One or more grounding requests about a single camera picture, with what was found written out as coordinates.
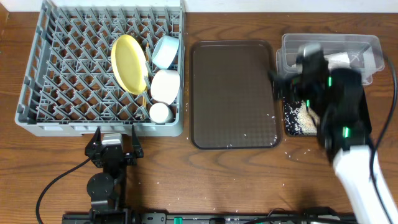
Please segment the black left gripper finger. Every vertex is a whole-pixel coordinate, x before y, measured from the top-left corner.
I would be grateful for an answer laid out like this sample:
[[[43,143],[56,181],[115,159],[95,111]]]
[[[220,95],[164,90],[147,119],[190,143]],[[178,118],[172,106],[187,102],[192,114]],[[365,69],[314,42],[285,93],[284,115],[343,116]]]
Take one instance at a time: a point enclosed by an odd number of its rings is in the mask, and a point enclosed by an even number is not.
[[[100,145],[101,144],[101,130],[97,127],[96,132],[92,138],[92,145]]]
[[[132,148],[135,151],[140,150],[140,142],[139,142],[139,138],[136,136],[134,125],[132,125],[132,128],[131,128],[131,144],[132,144]]]

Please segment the white paper napkin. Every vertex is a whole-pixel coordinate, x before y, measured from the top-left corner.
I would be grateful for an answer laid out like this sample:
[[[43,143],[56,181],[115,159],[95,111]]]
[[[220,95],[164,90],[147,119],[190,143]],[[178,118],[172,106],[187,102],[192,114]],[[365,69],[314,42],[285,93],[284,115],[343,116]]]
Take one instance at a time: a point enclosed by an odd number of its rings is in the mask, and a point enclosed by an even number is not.
[[[292,65],[299,71],[305,70],[331,70],[333,68],[350,68],[350,61],[347,52],[324,55],[321,52],[305,53]]]

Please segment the pale green cup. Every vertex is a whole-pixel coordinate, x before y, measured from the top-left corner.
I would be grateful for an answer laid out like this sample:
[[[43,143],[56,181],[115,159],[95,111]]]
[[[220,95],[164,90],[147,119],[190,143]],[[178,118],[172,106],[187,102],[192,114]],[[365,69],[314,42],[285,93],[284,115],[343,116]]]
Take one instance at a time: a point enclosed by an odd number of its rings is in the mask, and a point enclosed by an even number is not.
[[[155,103],[149,110],[151,121],[157,124],[169,123],[173,120],[174,116],[171,109],[163,103]]]

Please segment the white pink bowl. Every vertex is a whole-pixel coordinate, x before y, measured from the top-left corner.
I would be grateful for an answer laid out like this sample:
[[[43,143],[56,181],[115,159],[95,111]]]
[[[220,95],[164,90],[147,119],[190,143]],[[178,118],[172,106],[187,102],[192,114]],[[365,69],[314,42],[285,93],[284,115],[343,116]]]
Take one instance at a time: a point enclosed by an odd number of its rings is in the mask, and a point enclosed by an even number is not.
[[[151,95],[155,101],[171,105],[178,95],[180,75],[176,70],[159,70],[151,83]]]

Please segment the yellow round plate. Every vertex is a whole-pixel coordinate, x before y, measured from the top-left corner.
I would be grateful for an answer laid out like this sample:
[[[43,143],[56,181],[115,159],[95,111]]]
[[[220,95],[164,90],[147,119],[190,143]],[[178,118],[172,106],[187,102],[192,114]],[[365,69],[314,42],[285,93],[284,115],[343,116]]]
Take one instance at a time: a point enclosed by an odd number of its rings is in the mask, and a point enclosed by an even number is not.
[[[111,66],[119,86],[126,92],[140,95],[147,88],[146,57],[134,37],[124,34],[114,41]]]

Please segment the light blue bowl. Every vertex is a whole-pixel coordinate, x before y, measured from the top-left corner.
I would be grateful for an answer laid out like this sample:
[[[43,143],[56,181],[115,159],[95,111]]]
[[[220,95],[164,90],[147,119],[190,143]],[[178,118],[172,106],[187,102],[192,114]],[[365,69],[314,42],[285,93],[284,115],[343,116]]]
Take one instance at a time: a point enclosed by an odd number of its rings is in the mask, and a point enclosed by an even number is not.
[[[179,48],[179,39],[164,35],[156,43],[152,54],[152,62],[159,69],[168,69]]]

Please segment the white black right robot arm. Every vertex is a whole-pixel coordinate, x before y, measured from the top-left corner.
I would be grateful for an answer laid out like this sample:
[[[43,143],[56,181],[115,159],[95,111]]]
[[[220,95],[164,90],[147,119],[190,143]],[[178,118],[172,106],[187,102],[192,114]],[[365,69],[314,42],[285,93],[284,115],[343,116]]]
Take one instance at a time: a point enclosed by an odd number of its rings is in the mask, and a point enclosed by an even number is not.
[[[361,74],[336,68],[309,78],[268,73],[277,96],[303,100],[319,117],[318,141],[349,198],[357,222],[397,223],[397,205],[370,137]]]

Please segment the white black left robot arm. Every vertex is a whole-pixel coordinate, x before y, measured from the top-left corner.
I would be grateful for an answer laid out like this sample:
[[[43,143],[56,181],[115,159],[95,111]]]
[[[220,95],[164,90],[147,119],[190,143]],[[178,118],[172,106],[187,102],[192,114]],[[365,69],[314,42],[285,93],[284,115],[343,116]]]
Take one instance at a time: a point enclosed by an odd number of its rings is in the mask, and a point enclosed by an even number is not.
[[[87,183],[91,207],[97,213],[119,211],[126,207],[127,167],[137,164],[144,151],[134,129],[131,130],[132,152],[124,152],[120,133],[101,134],[100,128],[85,147],[85,155],[102,172]]]

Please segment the black waste tray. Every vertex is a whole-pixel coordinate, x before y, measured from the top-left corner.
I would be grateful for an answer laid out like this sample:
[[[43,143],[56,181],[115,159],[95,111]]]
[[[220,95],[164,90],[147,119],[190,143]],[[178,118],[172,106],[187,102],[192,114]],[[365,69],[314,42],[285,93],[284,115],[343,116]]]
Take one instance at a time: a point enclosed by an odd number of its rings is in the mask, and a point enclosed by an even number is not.
[[[317,136],[320,117],[307,108],[308,101],[288,102],[283,100],[285,130],[291,136]],[[363,93],[358,108],[359,118],[368,133],[372,132],[366,96]]]

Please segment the clear plastic waste bin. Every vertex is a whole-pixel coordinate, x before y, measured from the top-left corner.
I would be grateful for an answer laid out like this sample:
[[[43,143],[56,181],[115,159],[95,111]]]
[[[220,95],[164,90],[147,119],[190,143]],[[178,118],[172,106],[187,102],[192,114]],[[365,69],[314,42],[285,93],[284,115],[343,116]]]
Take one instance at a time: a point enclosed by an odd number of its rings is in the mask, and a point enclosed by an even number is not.
[[[308,43],[320,43],[324,55],[347,52],[350,68],[362,75],[362,84],[370,85],[373,74],[384,70],[385,63],[378,37],[364,34],[285,34],[282,47],[276,53],[277,72],[283,77],[297,72],[295,64],[299,47]]]

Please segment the grey plastic dish rack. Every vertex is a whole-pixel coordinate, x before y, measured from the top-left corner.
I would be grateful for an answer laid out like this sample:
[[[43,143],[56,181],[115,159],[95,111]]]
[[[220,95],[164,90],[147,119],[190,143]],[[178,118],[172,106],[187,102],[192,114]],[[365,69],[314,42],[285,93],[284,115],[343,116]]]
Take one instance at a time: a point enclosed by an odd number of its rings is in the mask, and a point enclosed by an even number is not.
[[[62,6],[44,1],[29,54],[15,122],[36,136],[122,133],[178,136],[183,131],[183,92],[171,103],[173,119],[153,123],[149,91],[124,90],[111,66],[111,49],[124,34],[143,48],[149,78],[155,46],[167,35],[183,39],[185,5]]]

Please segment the dark brown serving tray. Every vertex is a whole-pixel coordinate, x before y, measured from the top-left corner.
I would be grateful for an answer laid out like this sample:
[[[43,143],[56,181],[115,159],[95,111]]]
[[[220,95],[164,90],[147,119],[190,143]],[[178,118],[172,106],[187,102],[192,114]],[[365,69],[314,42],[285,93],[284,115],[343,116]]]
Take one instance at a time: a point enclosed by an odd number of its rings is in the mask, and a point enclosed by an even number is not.
[[[200,41],[190,52],[190,140],[202,150],[268,149],[282,139],[265,40]]]

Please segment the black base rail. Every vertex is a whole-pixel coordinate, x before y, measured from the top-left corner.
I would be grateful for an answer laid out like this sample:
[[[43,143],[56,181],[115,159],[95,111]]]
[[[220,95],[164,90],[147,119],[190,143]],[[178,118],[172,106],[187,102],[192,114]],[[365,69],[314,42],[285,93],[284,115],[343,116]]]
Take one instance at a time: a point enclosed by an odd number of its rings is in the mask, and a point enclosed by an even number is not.
[[[141,223],[141,224],[240,224],[240,223],[356,223],[353,214],[339,214],[329,207],[306,209],[303,213],[286,211],[283,208],[272,209],[269,213],[242,214],[205,214],[205,213],[138,213],[125,210],[99,214],[66,213],[62,217],[65,223]]]

